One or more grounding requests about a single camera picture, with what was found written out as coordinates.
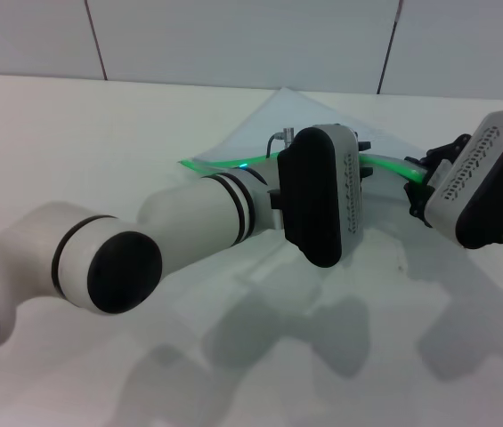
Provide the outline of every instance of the green light strip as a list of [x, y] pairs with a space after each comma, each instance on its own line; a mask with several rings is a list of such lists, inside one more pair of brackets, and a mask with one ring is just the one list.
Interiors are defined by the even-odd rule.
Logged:
[[[272, 153], [271, 157], [275, 158], [279, 153]], [[253, 165], [261, 163], [265, 160], [265, 156], [240, 158], [237, 160], [226, 160], [223, 162], [198, 162], [193, 160], [181, 160], [180, 165], [184, 165], [197, 173], [213, 173], [215, 169], [238, 167], [241, 165]], [[397, 173], [402, 177], [420, 184], [426, 174], [426, 170], [417, 165], [399, 160], [393, 157], [373, 156], [360, 154], [360, 163], [362, 165], [378, 166], [387, 171]]]

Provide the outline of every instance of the black ring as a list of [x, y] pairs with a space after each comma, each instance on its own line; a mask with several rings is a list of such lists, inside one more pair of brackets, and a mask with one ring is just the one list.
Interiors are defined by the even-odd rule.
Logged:
[[258, 171], [255, 171], [253, 169], [251, 169], [250, 167], [238, 167], [238, 169], [241, 169], [242, 171], [245, 171], [245, 172], [249, 172], [251, 173], [253, 176], [255, 176], [260, 182], [262, 182], [263, 184], [265, 185], [268, 185], [267, 184], [267, 181], [264, 179], [263, 176], [261, 176], [261, 174], [258, 172]]
[[253, 204], [253, 198], [249, 194], [249, 190], [247, 187], [241, 182], [241, 180], [237, 176], [233, 176], [230, 173], [226, 172], [220, 172], [218, 175], [223, 175], [228, 177], [230, 180], [235, 182], [235, 184], [239, 187], [241, 192], [243, 193], [243, 196], [245, 197], [245, 200], [247, 201], [247, 207], [249, 208], [249, 230], [247, 231], [247, 234], [243, 238], [245, 240], [249, 236], [251, 236], [251, 233], [253, 233], [253, 230], [255, 229], [255, 205]]
[[241, 201], [239, 200], [237, 193], [233, 190], [231, 185], [225, 181], [224, 178], [222, 178], [221, 176], [217, 176], [217, 174], [206, 175], [202, 178], [210, 178], [214, 181], [219, 182], [220, 184], [223, 185], [223, 187], [227, 190], [227, 192], [230, 193], [230, 196], [233, 199], [233, 203], [235, 204], [235, 208], [237, 209], [237, 215], [239, 217], [239, 233], [237, 234], [237, 238], [235, 239], [235, 242], [233, 242], [232, 246], [237, 245], [241, 241], [241, 238], [243, 238], [243, 232], [245, 231], [245, 214], [243, 213], [243, 205], [241, 204]]
[[110, 215], [95, 215], [95, 216], [90, 216], [89, 218], [85, 218], [81, 222], [75, 224], [73, 227], [69, 229], [67, 233], [65, 233], [65, 236], [60, 240], [59, 244], [57, 245], [57, 249], [55, 249], [55, 253], [53, 254], [53, 259], [52, 259], [52, 282], [53, 282], [53, 287], [55, 287], [55, 290], [57, 293], [64, 299], [67, 300], [67, 297], [63, 293], [63, 289], [61, 289], [61, 283], [59, 281], [59, 262], [61, 260], [61, 253], [63, 252], [63, 248], [69, 242], [69, 239], [73, 237], [75, 233], [79, 231], [79, 229], [82, 229], [85, 225], [87, 225], [89, 222], [93, 222], [95, 220], [100, 220], [101, 218], [114, 218], [114, 216]]

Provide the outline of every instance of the black stripe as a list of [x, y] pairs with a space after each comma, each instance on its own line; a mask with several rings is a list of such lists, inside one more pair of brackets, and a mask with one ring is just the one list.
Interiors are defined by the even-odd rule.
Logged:
[[60, 240], [59, 244], [57, 245], [57, 249], [55, 249], [55, 253], [53, 254], [53, 259], [52, 259], [52, 281], [53, 281], [53, 286], [55, 287], [55, 290], [57, 293], [65, 298], [67, 300], [67, 297], [63, 293], [63, 289], [61, 289], [61, 283], [59, 282], [59, 261], [61, 260], [61, 253], [63, 252], [63, 248], [69, 242], [69, 239], [73, 237], [75, 233], [79, 231], [79, 229], [82, 229], [85, 225], [87, 225], [89, 222], [93, 222], [95, 220], [100, 220], [101, 218], [114, 218], [114, 216], [110, 215], [95, 215], [95, 216], [90, 216], [89, 218], [85, 218], [81, 222], [77, 223], [71, 229], [65, 233], [65, 236]]
[[235, 184], [239, 187], [239, 189], [243, 193], [245, 200], [247, 201], [247, 206], [249, 207], [249, 230], [247, 231], [247, 234], [243, 238], [243, 240], [245, 240], [246, 238], [251, 236], [251, 233], [253, 233], [253, 230], [255, 229], [255, 205], [253, 204], [253, 198], [249, 194], [249, 190], [247, 189], [247, 187], [243, 184], [243, 182], [241, 182], [241, 180], [237, 176], [233, 176], [232, 174], [226, 172], [220, 172], [218, 175], [227, 176], [230, 180], [235, 182]]
[[261, 176], [261, 174], [258, 172], [258, 171], [254, 171], [253, 169], [251, 168], [248, 168], [248, 167], [238, 167], [238, 169], [241, 169], [242, 171], [245, 171], [245, 172], [249, 172], [251, 173], [253, 176], [255, 176], [260, 182], [262, 182], [263, 184], [267, 185], [267, 181], [263, 178], [263, 176]]
[[233, 190], [231, 185], [228, 184], [224, 178], [222, 178], [221, 176], [217, 176], [217, 174], [206, 175], [203, 178], [209, 178], [222, 184], [223, 187], [227, 190], [227, 192], [230, 193], [230, 196], [233, 199], [233, 203], [235, 204], [235, 208], [237, 209], [237, 215], [239, 217], [239, 233], [237, 234], [237, 238], [235, 239], [235, 242], [233, 242], [232, 245], [235, 246], [241, 241], [241, 238], [243, 238], [243, 232], [245, 231], [245, 214], [243, 213], [243, 205], [241, 204], [241, 201], [239, 200], [237, 193]]

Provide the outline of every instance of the white table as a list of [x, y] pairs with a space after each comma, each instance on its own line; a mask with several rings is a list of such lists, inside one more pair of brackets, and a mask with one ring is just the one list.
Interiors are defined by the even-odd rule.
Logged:
[[[194, 179], [176, 160], [270, 94], [0, 77], [0, 229], [51, 199], [132, 220]], [[307, 96], [421, 149], [503, 109]], [[503, 246], [466, 253], [410, 217], [401, 188], [373, 191], [363, 242], [331, 270], [267, 232], [121, 316], [23, 304], [0, 348], [0, 426], [503, 426]]]

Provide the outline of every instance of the white table surface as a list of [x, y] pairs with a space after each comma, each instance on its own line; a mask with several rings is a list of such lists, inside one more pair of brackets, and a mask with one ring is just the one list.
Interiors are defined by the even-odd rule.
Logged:
[[[132, 220], [151, 192], [194, 179], [175, 161], [271, 93], [0, 77], [0, 229], [52, 199]], [[408, 150], [503, 109], [306, 95]], [[389, 183], [372, 179], [364, 239], [333, 269], [273, 231], [175, 273], [121, 316], [24, 303], [0, 348], [0, 426], [503, 426], [503, 246], [455, 247], [407, 214], [399, 182], [386, 198]]]

